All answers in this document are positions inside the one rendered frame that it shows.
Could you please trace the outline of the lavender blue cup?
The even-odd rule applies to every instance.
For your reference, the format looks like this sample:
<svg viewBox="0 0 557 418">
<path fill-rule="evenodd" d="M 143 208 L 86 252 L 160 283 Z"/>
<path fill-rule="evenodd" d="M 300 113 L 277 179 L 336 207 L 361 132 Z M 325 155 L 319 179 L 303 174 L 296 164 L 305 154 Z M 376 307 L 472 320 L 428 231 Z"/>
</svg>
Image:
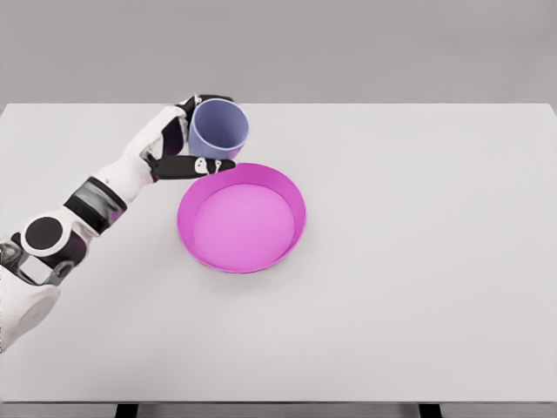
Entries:
<svg viewBox="0 0 557 418">
<path fill-rule="evenodd" d="M 188 152 L 198 157 L 234 160 L 249 131 L 249 120 L 236 103 L 222 98 L 205 100 L 192 114 Z"/>
</svg>

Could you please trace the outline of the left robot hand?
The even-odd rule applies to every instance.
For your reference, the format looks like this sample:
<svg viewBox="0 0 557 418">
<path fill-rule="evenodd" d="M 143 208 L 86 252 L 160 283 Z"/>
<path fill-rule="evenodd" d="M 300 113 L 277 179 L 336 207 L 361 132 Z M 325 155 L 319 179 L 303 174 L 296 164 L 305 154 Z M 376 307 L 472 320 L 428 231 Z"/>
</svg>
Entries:
<svg viewBox="0 0 557 418">
<path fill-rule="evenodd" d="M 188 152 L 188 132 L 197 105 L 211 98 L 227 96 L 193 94 L 163 108 L 124 148 L 122 165 L 125 183 L 142 187 L 160 179 L 199 179 L 231 170 L 230 159 L 193 156 Z"/>
</svg>

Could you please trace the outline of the magenta pink plate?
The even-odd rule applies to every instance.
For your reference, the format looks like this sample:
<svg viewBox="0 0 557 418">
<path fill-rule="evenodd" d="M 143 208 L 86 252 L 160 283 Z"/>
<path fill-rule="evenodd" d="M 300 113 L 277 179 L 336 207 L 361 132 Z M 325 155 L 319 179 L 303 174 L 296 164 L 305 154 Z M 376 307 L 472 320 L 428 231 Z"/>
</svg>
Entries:
<svg viewBox="0 0 557 418">
<path fill-rule="evenodd" d="M 299 243 L 303 193 L 284 173 L 243 163 L 192 184 L 180 201 L 178 236 L 201 264 L 226 273 L 274 266 Z"/>
</svg>

